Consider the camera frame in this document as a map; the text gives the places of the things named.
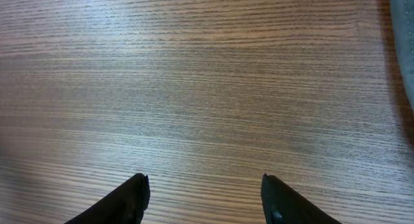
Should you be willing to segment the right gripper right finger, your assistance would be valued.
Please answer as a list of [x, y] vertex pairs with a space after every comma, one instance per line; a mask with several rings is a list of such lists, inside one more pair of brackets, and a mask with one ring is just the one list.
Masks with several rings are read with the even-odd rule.
[[340, 224], [275, 175], [263, 175], [261, 200], [267, 224]]

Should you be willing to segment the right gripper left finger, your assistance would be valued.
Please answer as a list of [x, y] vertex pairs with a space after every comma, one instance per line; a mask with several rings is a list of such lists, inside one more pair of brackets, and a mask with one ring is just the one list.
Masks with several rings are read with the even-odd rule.
[[140, 224], [149, 199], [148, 176], [135, 174], [65, 224]]

